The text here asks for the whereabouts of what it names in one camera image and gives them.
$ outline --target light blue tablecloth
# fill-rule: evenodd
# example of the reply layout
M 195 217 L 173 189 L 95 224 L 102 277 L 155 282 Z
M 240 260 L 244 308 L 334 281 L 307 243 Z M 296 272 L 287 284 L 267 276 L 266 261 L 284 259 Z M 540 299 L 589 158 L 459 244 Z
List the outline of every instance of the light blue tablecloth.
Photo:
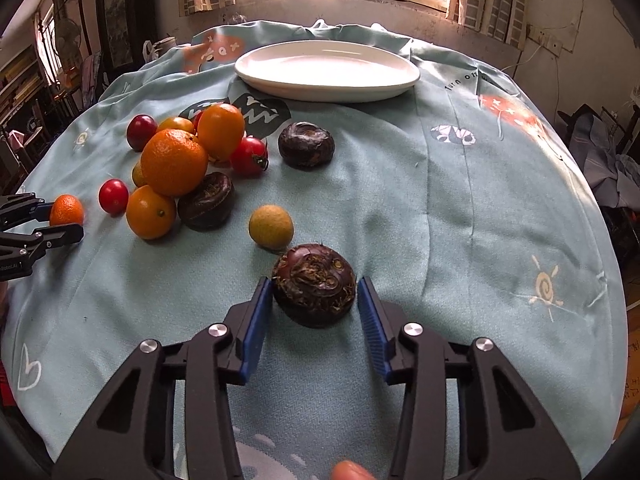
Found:
M 411 59 L 421 80 L 391 100 L 338 106 L 283 102 L 234 75 L 240 54 L 305 39 L 387 49 Z M 181 227 L 147 243 L 124 218 L 101 211 L 105 180 L 132 188 L 138 154 L 125 130 L 134 115 L 191 117 L 224 99 L 243 111 L 248 134 L 271 147 L 263 178 L 232 176 L 238 204 L 228 225 L 209 233 Z M 277 135 L 292 120 L 334 134 L 330 165 L 304 172 L 282 163 Z M 18 405 L 53 457 L 140 340 L 191 338 L 270 273 L 276 256 L 257 248 L 246 228 L 264 203 L 291 213 L 293 243 L 334 248 L 413 320 L 455 342 L 494 339 L 583 472 L 611 442 L 625 383 L 626 317 L 605 224 L 549 124 L 507 76 L 482 62 L 357 25 L 213 28 L 113 82 L 25 188 L 47 200 L 74 194 L 86 210 L 78 247 L 50 251 L 33 276 L 12 282 L 2 338 Z M 246 478 L 325 479 L 342 458 L 382 478 L 401 399 L 402 388 L 384 385 L 368 364 L 355 308 L 325 331 L 297 326 L 276 308 L 251 383 L 230 390 Z M 456 412 L 452 402 L 449 475 L 456 473 Z M 181 420 L 178 407 L 177 428 Z M 176 443 L 184 474 L 184 445 Z

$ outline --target metal screw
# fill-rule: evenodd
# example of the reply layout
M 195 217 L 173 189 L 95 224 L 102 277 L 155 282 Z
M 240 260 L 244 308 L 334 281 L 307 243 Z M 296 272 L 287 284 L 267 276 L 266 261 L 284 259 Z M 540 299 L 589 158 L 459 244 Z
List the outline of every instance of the metal screw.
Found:
M 157 348 L 158 341 L 154 339 L 145 339 L 140 343 L 140 350 L 145 354 L 151 354 L 151 352 L 155 352 Z
M 420 323 L 407 323 L 402 327 L 402 330 L 407 335 L 417 336 L 422 333 L 422 325 Z
M 223 325 L 222 323 L 216 323 L 209 327 L 209 335 L 212 335 L 213 337 L 221 337 L 226 334 L 227 330 L 228 328 L 226 327 L 226 325 Z
M 482 352 L 488 352 L 494 348 L 494 342 L 487 337 L 480 337 L 476 340 L 476 348 Z

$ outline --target finger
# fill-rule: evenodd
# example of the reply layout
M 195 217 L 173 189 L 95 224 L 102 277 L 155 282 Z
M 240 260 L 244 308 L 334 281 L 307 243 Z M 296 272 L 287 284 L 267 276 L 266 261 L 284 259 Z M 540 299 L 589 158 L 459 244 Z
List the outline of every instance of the finger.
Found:
M 331 471 L 331 480 L 375 480 L 373 475 L 349 460 L 338 462 Z

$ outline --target orange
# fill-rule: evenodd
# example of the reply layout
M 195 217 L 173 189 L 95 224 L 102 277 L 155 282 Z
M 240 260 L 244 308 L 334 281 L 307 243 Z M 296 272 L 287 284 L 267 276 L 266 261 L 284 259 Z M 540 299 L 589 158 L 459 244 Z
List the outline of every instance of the orange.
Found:
M 49 225 L 84 223 L 84 209 L 73 195 L 60 195 L 49 213 Z
M 244 117 L 233 105 L 219 103 L 206 108 L 198 122 L 198 140 L 216 160 L 225 161 L 244 136 Z
M 162 130 L 146 144 L 140 168 L 146 183 L 165 196 L 182 196 L 202 182 L 209 157 L 195 137 L 183 130 Z
M 154 240 L 171 230 L 175 221 L 175 202 L 156 193 L 151 186 L 142 186 L 129 197 L 126 216 L 136 236 Z
M 156 128 L 156 132 L 161 132 L 162 130 L 183 130 L 187 133 L 194 133 L 196 130 L 193 127 L 193 123 L 185 119 L 184 117 L 168 117 Z

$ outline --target white plate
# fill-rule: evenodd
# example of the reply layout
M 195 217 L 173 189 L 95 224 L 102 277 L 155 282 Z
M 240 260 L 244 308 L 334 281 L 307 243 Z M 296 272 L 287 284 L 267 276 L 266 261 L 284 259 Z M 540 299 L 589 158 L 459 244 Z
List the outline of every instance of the white plate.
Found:
M 264 46 L 236 61 L 252 87 L 285 99 L 366 103 L 400 95 L 420 79 L 396 54 L 345 41 L 290 41 Z

